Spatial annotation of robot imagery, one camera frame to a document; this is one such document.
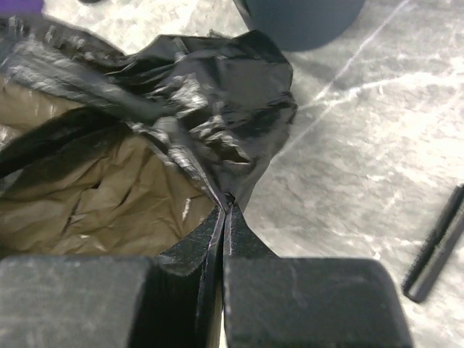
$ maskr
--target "marble surface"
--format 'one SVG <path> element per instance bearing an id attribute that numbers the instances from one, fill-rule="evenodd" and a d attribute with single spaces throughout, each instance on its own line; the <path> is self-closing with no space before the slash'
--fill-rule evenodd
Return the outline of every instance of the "marble surface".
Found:
<path id="1" fill-rule="evenodd" d="M 246 31 L 232 0 L 46 0 L 46 13 L 128 53 L 157 34 Z M 320 49 L 287 54 L 291 140 L 246 210 L 281 256 L 380 260 L 399 284 L 464 182 L 464 0 L 368 0 Z M 464 240 L 424 305 L 402 297 L 417 347 L 464 347 Z"/>

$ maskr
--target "purple object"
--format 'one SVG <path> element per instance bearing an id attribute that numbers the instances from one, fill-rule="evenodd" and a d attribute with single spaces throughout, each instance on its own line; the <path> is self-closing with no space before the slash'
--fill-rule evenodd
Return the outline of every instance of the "purple object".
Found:
<path id="1" fill-rule="evenodd" d="M 0 14 L 40 13 L 44 0 L 0 0 Z"/>

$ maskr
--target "black plastic bag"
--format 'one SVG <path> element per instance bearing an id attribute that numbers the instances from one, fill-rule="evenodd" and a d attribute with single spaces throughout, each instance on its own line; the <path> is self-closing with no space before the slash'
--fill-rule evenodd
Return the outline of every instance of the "black plastic bag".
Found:
<path id="1" fill-rule="evenodd" d="M 0 151 L 0 177 L 75 137 L 124 122 L 223 209 L 230 204 L 227 195 L 242 209 L 247 205 L 297 110 L 290 64 L 257 31 L 237 38 L 160 36 L 126 56 L 52 20 L 5 17 L 0 75 L 95 115 L 81 124 L 63 115 L 9 142 Z"/>

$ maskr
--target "trash bag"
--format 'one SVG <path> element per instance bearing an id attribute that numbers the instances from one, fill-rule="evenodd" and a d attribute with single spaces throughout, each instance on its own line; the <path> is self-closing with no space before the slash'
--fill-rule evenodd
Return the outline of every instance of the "trash bag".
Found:
<path id="1" fill-rule="evenodd" d="M 260 32 L 124 55 L 0 17 L 0 253 L 159 254 L 242 209 L 289 136 L 292 69 Z"/>

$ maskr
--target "gray marble floor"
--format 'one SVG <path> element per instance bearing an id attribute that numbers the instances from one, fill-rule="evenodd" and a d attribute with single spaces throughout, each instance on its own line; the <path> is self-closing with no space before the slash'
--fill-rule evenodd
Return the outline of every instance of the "gray marble floor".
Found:
<path id="1" fill-rule="evenodd" d="M 160 33 L 246 30 L 232 0 L 46 0 L 46 13 L 128 53 Z M 342 37 L 288 58 L 299 117 L 246 218 L 282 256 L 373 257 L 399 283 L 464 182 L 464 0 L 368 0 Z M 464 347 L 463 242 L 425 305 L 402 299 L 417 347 Z"/>

